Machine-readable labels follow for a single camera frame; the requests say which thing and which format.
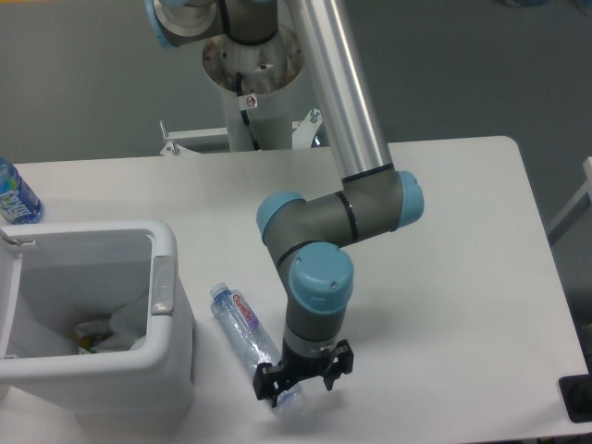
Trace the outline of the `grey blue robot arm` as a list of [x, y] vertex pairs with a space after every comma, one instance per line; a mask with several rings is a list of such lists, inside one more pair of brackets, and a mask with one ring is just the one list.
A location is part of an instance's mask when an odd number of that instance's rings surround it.
[[[223, 38], [220, 83], [237, 99], [287, 85], [293, 56], [279, 42], [276, 2], [149, 1], [145, 9], [165, 47]], [[424, 211], [416, 178], [392, 163], [343, 3], [291, 1], [288, 9], [343, 188], [312, 201], [279, 192], [258, 208], [262, 241], [288, 296], [281, 358], [259, 364], [253, 376], [256, 397], [271, 403], [306, 379], [331, 388], [351, 372], [351, 346], [339, 339], [353, 291], [345, 247], [408, 226]]]

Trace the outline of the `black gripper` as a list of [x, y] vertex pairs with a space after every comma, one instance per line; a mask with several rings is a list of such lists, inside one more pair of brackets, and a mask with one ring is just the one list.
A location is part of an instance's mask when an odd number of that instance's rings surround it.
[[354, 354], [350, 343], [340, 340], [333, 351], [323, 350], [317, 357], [298, 354], [286, 342], [282, 343], [282, 357], [278, 364], [260, 363], [253, 376], [253, 390], [259, 401], [268, 401], [277, 408], [279, 398], [297, 383], [322, 377], [327, 391], [335, 381], [353, 369]]

